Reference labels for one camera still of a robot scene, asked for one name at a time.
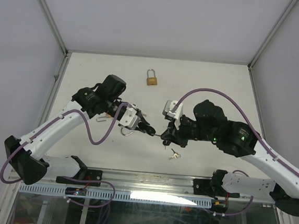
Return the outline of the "black padlock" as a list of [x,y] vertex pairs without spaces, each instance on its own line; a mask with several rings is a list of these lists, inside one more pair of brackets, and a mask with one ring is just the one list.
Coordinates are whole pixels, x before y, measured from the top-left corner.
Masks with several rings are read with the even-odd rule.
[[156,134],[155,129],[146,124],[141,124],[140,129],[143,133],[148,134],[149,136],[154,136]]

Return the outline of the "small brass padlock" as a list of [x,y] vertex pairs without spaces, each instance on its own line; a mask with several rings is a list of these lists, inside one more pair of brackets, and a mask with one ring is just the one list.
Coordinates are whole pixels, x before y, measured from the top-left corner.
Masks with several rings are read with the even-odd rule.
[[110,115],[104,115],[104,116],[100,116],[100,117],[97,117],[96,118],[96,121],[97,122],[105,122],[105,121],[107,121],[107,120],[109,120],[109,119],[111,119],[112,117],[110,116]]

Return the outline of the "medium brass padlock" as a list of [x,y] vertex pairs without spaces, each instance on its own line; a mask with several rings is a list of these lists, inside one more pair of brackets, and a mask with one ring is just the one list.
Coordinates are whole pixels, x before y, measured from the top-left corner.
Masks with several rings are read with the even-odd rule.
[[125,127],[121,127],[121,128],[120,128],[120,133],[121,133],[121,135],[123,135],[123,136],[125,136],[125,137],[130,136],[130,135],[133,134],[134,132],[135,132],[135,131],[130,130],[130,129],[127,129],[127,128],[125,128]]

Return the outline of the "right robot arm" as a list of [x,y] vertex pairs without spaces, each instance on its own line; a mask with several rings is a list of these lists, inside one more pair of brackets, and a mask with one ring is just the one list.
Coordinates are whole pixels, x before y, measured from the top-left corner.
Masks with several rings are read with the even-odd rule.
[[265,173],[267,179],[249,178],[226,170],[215,170],[211,179],[195,183],[196,194],[212,198],[247,195],[272,201],[281,211],[299,217],[299,169],[276,155],[256,131],[243,122],[229,121],[221,107],[209,100],[197,104],[195,119],[182,113],[182,105],[169,100],[163,110],[169,121],[161,135],[163,145],[184,148],[189,140],[211,142],[220,151],[247,161]]

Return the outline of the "black headed key set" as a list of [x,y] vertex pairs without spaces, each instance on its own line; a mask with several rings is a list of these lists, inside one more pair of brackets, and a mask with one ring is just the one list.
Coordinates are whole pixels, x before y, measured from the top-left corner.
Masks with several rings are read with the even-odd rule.
[[167,149],[167,147],[170,145],[170,141],[163,139],[160,134],[154,134],[154,137],[159,138],[162,141],[162,145],[164,146],[164,149]]

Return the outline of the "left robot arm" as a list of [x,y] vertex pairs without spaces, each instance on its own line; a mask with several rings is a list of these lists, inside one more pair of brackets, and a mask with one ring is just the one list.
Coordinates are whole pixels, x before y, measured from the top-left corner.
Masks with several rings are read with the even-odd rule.
[[[5,141],[7,160],[1,168],[0,180],[4,178],[6,166],[10,165],[26,185],[35,184],[44,177],[56,178],[59,182],[81,183],[85,180],[96,182],[88,167],[77,156],[49,157],[48,150],[77,126],[84,124],[91,144],[102,144],[113,127],[139,131],[153,136],[156,132],[145,120],[136,105],[123,102],[120,98],[126,83],[116,75],[107,75],[102,83],[79,89],[71,100],[54,117],[37,129],[17,138],[9,136]],[[105,135],[98,141],[91,136],[89,120],[106,113],[113,119]]]

